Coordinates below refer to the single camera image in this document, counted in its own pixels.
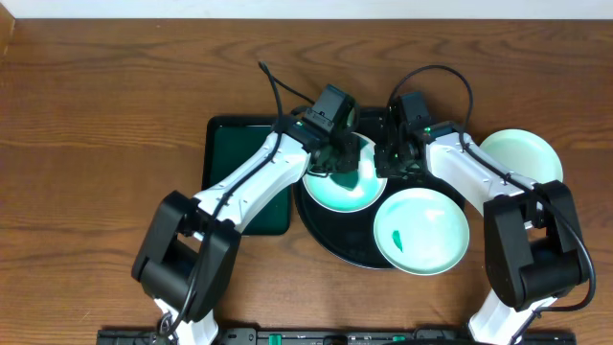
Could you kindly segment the green scrubbing sponge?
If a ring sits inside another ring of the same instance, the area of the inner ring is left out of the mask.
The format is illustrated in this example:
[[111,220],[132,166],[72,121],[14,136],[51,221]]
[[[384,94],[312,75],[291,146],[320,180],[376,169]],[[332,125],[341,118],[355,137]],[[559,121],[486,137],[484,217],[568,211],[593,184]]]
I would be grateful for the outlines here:
[[360,177],[358,171],[352,171],[333,173],[330,179],[339,187],[352,191],[358,186]]

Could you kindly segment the white plate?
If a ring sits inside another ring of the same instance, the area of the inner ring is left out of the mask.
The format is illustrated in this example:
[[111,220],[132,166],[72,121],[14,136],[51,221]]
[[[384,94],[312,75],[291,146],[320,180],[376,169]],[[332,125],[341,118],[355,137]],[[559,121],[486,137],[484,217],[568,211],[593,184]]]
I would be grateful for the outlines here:
[[375,142],[363,134],[360,137],[360,159],[358,162],[359,184],[352,190],[345,190],[336,185],[330,175],[316,177],[307,174],[303,184],[308,195],[320,206],[337,213],[353,213],[364,210],[374,204],[383,194],[387,185],[386,178],[380,178],[375,172]]

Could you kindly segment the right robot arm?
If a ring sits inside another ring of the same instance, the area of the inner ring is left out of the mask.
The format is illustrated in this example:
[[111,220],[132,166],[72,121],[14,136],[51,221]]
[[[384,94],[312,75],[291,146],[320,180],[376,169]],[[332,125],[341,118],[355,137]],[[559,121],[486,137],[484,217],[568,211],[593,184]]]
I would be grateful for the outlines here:
[[[569,188],[540,183],[497,162],[452,123],[392,126],[375,145],[380,177],[429,174],[484,218],[491,291],[468,322],[480,343],[515,344],[543,312],[570,312],[593,299],[596,274]],[[409,188],[378,208],[374,237],[393,266],[416,275],[447,271],[464,256],[468,225],[448,196]]]

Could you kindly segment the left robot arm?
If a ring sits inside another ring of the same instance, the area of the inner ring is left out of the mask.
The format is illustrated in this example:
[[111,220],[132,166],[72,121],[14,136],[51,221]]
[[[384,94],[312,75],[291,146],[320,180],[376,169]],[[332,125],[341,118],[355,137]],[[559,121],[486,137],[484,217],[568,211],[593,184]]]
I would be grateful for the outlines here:
[[187,197],[173,191],[159,204],[131,276],[163,314],[165,344],[210,344],[213,309],[232,276],[242,233],[280,192],[309,170],[351,172],[359,159],[352,127],[321,128],[282,118],[261,147],[215,185]]

